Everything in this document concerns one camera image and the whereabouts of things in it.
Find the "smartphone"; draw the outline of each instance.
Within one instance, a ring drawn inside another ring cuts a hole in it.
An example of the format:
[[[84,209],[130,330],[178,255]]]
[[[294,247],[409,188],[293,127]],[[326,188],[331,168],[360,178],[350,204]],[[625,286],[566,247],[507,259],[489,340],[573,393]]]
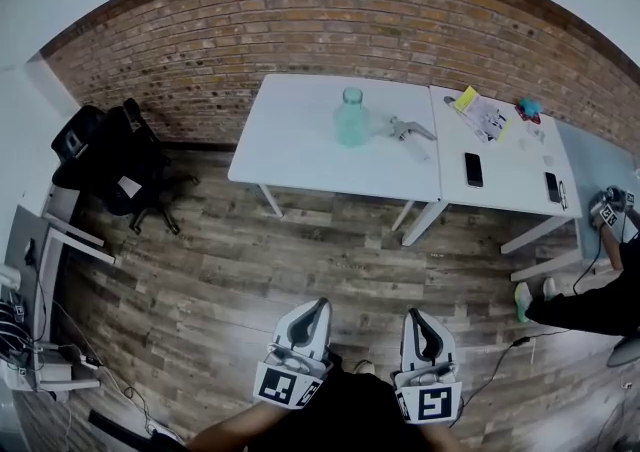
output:
[[[475,153],[465,153],[464,162],[467,167],[467,184],[470,187],[482,187],[482,166],[480,157]]]
[[[545,173],[544,177],[547,181],[547,191],[549,191],[549,199],[553,203],[562,203],[562,197],[558,190],[558,181],[553,173]]]

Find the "red brick wall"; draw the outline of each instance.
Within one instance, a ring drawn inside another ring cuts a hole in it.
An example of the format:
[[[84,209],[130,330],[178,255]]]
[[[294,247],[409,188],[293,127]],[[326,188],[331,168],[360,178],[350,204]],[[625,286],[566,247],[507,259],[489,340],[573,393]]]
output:
[[[171,141],[237,141],[273,72],[471,84],[629,149],[640,138],[640,70],[548,0],[113,0],[43,55],[79,102],[133,96]]]

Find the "black pants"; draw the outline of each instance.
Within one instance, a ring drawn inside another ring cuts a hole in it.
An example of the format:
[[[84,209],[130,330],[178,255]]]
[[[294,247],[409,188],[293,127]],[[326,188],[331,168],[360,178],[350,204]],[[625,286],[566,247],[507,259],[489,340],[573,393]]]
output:
[[[250,452],[270,450],[429,450],[406,424],[393,388],[370,374],[332,371],[304,409],[292,411]]]
[[[640,326],[639,293],[635,285],[636,280],[623,273],[606,287],[584,294],[559,295],[550,301],[534,299],[526,316],[548,326],[628,336]]]

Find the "teal glass bottle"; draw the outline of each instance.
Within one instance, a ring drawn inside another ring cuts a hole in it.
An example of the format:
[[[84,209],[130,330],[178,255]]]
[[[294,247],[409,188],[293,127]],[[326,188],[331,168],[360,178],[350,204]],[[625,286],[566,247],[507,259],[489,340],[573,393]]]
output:
[[[333,115],[336,139],[348,148],[362,146],[369,141],[369,110],[362,106],[362,91],[346,88],[342,93],[342,105]]]

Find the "wooden floor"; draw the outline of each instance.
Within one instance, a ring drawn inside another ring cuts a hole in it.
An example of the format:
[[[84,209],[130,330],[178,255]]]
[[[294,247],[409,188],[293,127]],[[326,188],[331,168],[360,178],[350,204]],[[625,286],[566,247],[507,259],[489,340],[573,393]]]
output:
[[[403,248],[403,230],[390,231],[402,202],[275,190],[286,209],[279,220],[255,188],[227,180],[229,159],[175,155],[176,170],[201,180],[175,195],[178,237],[155,216],[136,236],[125,220],[88,201],[77,224],[104,237],[118,264],[72,255],[59,282],[58,300],[121,388],[133,385],[153,418],[182,437],[251,404],[256,362],[276,321],[320,296],[333,304],[332,348],[345,368],[368,358],[384,380],[399,365],[407,309],[440,318],[456,338],[465,396],[489,378],[513,340],[553,331],[515,320],[508,275],[573,247],[571,227],[504,257],[499,245],[540,218],[450,207],[421,240]],[[563,291],[570,292],[578,273],[576,267],[556,276]],[[589,278],[581,288],[604,282]],[[61,340],[86,350],[69,321],[58,320]],[[572,331],[511,350],[455,433],[485,450],[591,450],[615,411],[598,448],[610,450],[637,414],[635,387],[621,388],[638,381],[637,372],[605,367],[616,341]],[[86,423],[91,408],[144,432],[142,414],[117,395],[108,377],[102,381],[100,389],[74,393],[67,404],[47,394],[17,396],[34,452],[65,450],[70,417],[71,450],[119,450]]]

